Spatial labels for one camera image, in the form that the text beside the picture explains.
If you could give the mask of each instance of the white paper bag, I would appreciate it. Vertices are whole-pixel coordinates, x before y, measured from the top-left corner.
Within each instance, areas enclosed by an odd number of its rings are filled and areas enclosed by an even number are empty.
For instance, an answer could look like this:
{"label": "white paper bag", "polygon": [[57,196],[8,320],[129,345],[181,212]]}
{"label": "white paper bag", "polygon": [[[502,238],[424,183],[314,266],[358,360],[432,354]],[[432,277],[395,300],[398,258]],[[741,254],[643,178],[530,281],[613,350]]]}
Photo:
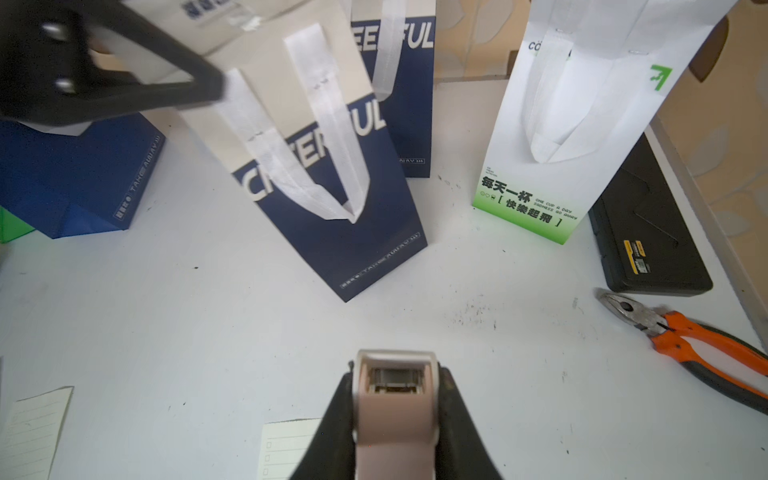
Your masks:
{"label": "white paper bag", "polygon": [[734,0],[536,0],[473,205],[565,243]]}

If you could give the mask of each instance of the metal bolt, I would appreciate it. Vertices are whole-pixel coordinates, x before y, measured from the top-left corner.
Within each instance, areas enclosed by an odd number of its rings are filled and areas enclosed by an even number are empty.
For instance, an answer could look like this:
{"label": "metal bolt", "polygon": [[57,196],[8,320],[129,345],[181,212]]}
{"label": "metal bolt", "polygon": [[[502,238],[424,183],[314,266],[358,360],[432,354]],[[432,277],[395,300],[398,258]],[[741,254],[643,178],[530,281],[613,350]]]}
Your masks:
{"label": "metal bolt", "polygon": [[74,82],[70,78],[57,78],[56,79],[56,88],[58,88],[60,91],[64,92],[65,94],[74,94]]}
{"label": "metal bolt", "polygon": [[41,25],[43,32],[56,41],[67,41],[67,28],[60,23],[45,22]]}

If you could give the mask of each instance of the lined paper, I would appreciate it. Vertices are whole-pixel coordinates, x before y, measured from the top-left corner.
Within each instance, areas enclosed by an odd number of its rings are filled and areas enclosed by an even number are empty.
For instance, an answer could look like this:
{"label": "lined paper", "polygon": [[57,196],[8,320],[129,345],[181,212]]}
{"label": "lined paper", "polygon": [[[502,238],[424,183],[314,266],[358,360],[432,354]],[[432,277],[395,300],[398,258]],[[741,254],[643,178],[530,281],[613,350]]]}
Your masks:
{"label": "lined paper", "polygon": [[310,446],[321,419],[265,423],[257,480],[287,480]]}
{"label": "lined paper", "polygon": [[2,480],[48,480],[72,387],[19,400],[0,436]]}

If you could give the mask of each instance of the pliers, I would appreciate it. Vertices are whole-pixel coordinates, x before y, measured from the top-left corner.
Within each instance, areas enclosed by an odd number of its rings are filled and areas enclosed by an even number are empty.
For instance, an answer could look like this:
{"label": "pliers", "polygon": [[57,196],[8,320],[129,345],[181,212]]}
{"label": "pliers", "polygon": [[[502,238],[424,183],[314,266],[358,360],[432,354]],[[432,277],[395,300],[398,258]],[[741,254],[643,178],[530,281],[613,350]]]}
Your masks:
{"label": "pliers", "polygon": [[659,315],[642,303],[615,293],[602,293],[598,298],[620,319],[645,332],[657,352],[677,360],[723,395],[768,415],[768,395],[705,362],[683,337],[708,343],[755,372],[768,376],[768,356],[764,353],[722,330],[692,322],[679,312]]}

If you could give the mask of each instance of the white bag handle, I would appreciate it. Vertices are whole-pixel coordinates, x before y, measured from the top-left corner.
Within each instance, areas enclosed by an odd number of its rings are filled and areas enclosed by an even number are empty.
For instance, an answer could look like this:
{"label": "white bag handle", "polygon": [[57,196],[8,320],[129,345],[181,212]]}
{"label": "white bag handle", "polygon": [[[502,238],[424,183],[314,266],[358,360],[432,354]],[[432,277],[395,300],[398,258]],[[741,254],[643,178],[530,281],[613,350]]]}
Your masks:
{"label": "white bag handle", "polygon": [[312,180],[237,69],[227,72],[227,88],[216,109],[286,197],[324,220],[355,223],[365,206],[370,176],[339,88],[338,66],[317,23],[285,42],[349,199],[346,204]]}
{"label": "white bag handle", "polygon": [[376,100],[383,102],[395,86],[397,68],[400,65],[403,35],[406,30],[407,0],[384,0],[382,21],[379,25],[379,41],[376,64],[373,67],[371,85]]}
{"label": "white bag handle", "polygon": [[556,0],[541,49],[531,66],[523,100],[522,123],[531,153],[539,163],[554,163],[581,157],[598,150],[616,123],[648,80],[648,56],[664,44],[681,12],[691,0],[647,0],[637,21],[627,32],[618,58],[604,79],[598,96],[579,125],[557,142],[541,133],[544,116],[549,111],[554,91],[561,79],[565,62],[574,47],[574,34],[589,9],[591,0]]}

